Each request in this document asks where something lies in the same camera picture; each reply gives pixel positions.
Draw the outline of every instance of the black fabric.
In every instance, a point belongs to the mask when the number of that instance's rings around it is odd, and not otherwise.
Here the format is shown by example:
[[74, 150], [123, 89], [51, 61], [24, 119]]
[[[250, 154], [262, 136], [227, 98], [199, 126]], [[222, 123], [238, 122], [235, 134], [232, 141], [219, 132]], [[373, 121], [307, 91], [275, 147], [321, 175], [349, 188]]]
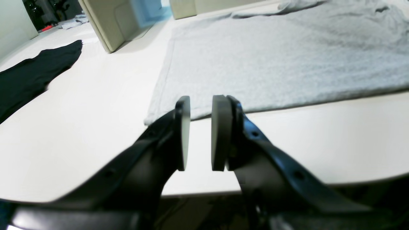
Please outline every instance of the black fabric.
[[78, 60], [82, 41], [43, 50], [33, 59], [0, 72], [0, 124], [32, 99], [45, 92], [48, 83]]
[[0, 201], [0, 230], [6, 230], [9, 226], [14, 208], [14, 204]]

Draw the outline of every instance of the dark device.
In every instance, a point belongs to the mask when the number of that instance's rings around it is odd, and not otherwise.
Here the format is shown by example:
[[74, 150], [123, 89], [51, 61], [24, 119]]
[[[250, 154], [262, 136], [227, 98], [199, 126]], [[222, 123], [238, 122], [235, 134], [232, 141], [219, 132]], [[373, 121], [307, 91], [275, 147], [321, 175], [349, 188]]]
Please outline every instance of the dark device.
[[184, 96], [124, 152], [80, 187], [50, 203], [16, 204], [10, 225], [25, 230], [149, 230], [163, 186], [184, 171], [190, 98]]
[[251, 230], [381, 230], [391, 212], [355, 203], [275, 147], [232, 96], [214, 96], [212, 167], [234, 171]]

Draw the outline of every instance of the gray cloth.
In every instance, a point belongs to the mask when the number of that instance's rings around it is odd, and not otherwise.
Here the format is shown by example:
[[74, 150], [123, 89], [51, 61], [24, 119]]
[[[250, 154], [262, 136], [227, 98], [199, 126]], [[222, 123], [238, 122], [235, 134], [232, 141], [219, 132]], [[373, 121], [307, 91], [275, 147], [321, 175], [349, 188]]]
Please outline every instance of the gray cloth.
[[183, 95], [198, 119], [211, 113], [213, 95], [232, 95], [256, 112], [409, 88], [409, 21], [398, 8], [380, 0], [296, 2], [308, 9], [287, 4], [296, 12], [177, 28], [145, 124]]

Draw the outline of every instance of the white tabletop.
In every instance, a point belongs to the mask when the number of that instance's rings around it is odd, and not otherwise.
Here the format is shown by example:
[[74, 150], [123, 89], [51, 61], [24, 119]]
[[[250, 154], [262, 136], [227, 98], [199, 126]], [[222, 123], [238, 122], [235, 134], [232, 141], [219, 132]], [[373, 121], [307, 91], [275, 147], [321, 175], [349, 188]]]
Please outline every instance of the white tabletop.
[[[155, 25], [143, 38], [107, 54], [91, 25], [53, 30], [0, 64], [5, 70], [41, 50], [82, 39], [83, 53], [49, 90], [0, 124], [0, 198], [48, 202], [75, 189], [130, 146], [143, 120], [172, 28]], [[371, 97], [248, 117], [325, 183], [353, 183], [409, 171], [409, 93]], [[233, 172], [211, 170], [211, 120], [191, 123], [187, 168], [162, 195], [238, 192]]]

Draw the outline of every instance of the mounting hole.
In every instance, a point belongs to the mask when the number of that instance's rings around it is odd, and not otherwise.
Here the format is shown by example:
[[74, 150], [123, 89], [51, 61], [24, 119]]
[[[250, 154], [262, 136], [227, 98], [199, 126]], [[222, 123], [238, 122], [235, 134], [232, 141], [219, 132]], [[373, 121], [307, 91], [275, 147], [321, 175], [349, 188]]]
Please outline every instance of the mounting hole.
[[110, 178], [111, 176], [113, 176], [115, 174], [115, 172], [116, 172], [115, 169], [110, 169], [104, 174], [104, 176], [106, 178]]
[[302, 172], [300, 172], [300, 171], [295, 171], [294, 172], [294, 177], [299, 179], [299, 180], [305, 180], [306, 179], [304, 174]]

